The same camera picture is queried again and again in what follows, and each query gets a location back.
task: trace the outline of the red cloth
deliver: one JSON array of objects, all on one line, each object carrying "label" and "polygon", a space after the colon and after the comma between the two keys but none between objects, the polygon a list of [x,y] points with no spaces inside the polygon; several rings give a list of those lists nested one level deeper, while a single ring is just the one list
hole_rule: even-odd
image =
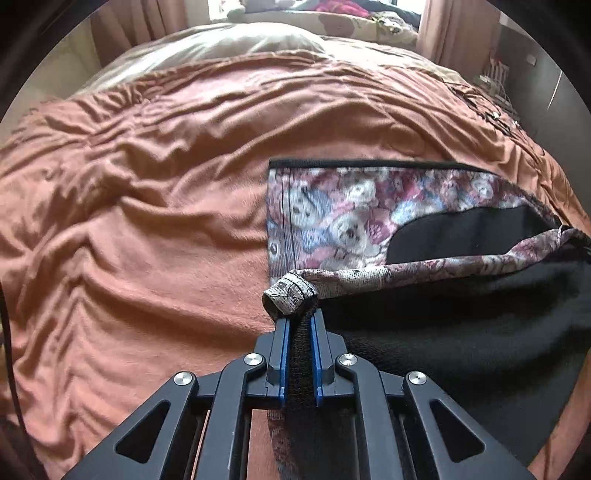
[{"label": "red cloth", "polygon": [[356,17],[368,18],[369,12],[361,8],[351,0],[323,0],[316,7],[317,12],[329,12],[333,14],[354,15]]}]

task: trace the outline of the floral fabric bag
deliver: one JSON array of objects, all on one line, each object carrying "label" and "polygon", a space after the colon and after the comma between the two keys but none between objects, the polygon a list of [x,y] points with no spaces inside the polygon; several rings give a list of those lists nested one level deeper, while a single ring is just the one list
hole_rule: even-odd
[{"label": "floral fabric bag", "polygon": [[353,435],[351,412],[314,406],[316,308],[351,353],[392,374],[424,371],[533,460],[591,346],[585,234],[516,185],[455,163],[271,161],[267,199],[263,302],[297,326],[287,406],[269,414],[284,478],[354,471],[334,441]]}]

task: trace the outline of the wrinkled sheet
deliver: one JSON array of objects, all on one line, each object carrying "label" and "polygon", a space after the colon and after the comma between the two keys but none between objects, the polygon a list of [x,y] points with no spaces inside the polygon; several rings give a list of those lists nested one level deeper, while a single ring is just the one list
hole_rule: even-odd
[{"label": "wrinkled sheet", "polygon": [[[591,233],[563,171],[537,151],[429,74],[309,51],[160,70],[30,113],[0,150],[0,280],[50,478],[175,372],[220,370],[272,330],[261,305],[270,158],[454,160]],[[6,384],[0,398],[8,411]],[[580,398],[546,457],[554,469],[586,428]],[[277,478],[263,412],[252,438],[249,478]]]}]

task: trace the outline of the silver bolt head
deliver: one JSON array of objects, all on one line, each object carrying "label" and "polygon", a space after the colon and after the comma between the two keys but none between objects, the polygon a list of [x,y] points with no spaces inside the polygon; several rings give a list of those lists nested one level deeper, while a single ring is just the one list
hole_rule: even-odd
[{"label": "silver bolt head", "polygon": [[251,367],[260,365],[262,363],[262,355],[259,355],[258,353],[249,353],[244,356],[244,363]]},{"label": "silver bolt head", "polygon": [[423,372],[410,372],[408,374],[408,381],[415,385],[423,385],[427,382],[427,376]]},{"label": "silver bolt head", "polygon": [[179,372],[174,376],[174,383],[177,385],[189,385],[193,381],[193,376],[189,372]]},{"label": "silver bolt head", "polygon": [[357,357],[352,353],[343,353],[343,355],[339,357],[339,363],[346,367],[352,367],[357,363]]}]

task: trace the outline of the stuffed animal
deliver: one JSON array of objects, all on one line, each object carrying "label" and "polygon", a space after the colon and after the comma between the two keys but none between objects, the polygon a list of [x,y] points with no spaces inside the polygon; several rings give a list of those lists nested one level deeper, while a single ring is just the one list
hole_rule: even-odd
[{"label": "stuffed animal", "polygon": [[240,21],[244,14],[267,12],[272,10],[287,10],[294,4],[294,0],[226,0],[224,10],[231,22]]}]

